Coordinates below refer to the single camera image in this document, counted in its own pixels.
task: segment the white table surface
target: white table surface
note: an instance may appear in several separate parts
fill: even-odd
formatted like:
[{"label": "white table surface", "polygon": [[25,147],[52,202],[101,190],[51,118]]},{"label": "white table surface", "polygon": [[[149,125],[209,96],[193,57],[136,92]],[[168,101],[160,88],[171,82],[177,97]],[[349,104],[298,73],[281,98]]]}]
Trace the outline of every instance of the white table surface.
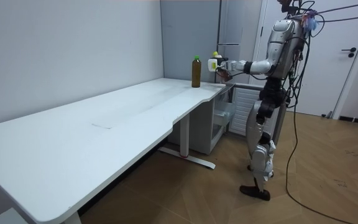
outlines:
[{"label": "white table surface", "polygon": [[0,186],[36,222],[64,222],[223,88],[161,78],[0,123]]}]

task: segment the white drawer unit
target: white drawer unit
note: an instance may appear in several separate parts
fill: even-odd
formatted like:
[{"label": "white drawer unit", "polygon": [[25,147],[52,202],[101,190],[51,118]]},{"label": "white drawer unit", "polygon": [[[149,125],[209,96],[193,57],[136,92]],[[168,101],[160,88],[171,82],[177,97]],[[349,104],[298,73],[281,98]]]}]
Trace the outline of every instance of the white drawer unit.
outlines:
[{"label": "white drawer unit", "polygon": [[[235,112],[233,120],[230,123],[229,131],[232,133],[246,135],[248,115],[259,98],[259,92],[263,89],[261,86],[241,85],[241,88],[234,89],[233,104]],[[275,123],[277,121],[278,108],[274,111],[272,118],[268,119],[265,131],[273,136]]]},{"label": "white drawer unit", "polygon": [[[228,100],[228,91],[223,90],[213,100],[202,103],[190,113],[190,149],[211,154],[234,116],[235,105],[225,100]],[[180,143],[179,124],[173,125],[168,142]]]}]

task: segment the wooden floor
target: wooden floor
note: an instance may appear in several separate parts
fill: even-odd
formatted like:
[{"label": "wooden floor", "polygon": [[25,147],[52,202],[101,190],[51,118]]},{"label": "wooden floor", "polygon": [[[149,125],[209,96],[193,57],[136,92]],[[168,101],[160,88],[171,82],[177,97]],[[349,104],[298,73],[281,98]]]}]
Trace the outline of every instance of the wooden floor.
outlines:
[{"label": "wooden floor", "polygon": [[[224,136],[210,156],[215,170],[156,152],[82,217],[94,223],[339,223],[312,213],[285,193],[295,137],[287,113],[264,202],[239,191],[252,185],[244,139]],[[307,206],[358,223],[358,124],[297,115],[300,143],[290,163],[290,192]]]}]

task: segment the white cabinet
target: white cabinet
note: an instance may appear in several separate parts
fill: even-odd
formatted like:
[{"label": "white cabinet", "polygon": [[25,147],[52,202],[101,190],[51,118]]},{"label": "white cabinet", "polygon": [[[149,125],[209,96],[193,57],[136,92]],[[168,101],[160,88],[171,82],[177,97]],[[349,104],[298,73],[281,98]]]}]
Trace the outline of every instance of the white cabinet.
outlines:
[{"label": "white cabinet", "polygon": [[[263,88],[255,85],[241,85],[241,88],[234,89],[233,104],[235,112],[233,120],[230,123],[229,131],[232,133],[246,135],[248,115],[259,98],[259,92]],[[278,108],[274,111],[272,118],[268,119],[265,125],[265,131],[273,136],[275,123],[277,120]]]}]

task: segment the brown liquid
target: brown liquid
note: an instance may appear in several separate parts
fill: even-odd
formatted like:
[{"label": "brown liquid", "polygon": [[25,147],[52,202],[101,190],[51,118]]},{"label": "brown liquid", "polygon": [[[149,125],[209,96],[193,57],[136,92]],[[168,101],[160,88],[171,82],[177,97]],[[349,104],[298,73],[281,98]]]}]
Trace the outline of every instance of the brown liquid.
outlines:
[{"label": "brown liquid", "polygon": [[201,62],[200,60],[193,61],[193,71],[191,74],[191,87],[199,88],[201,83]]}]

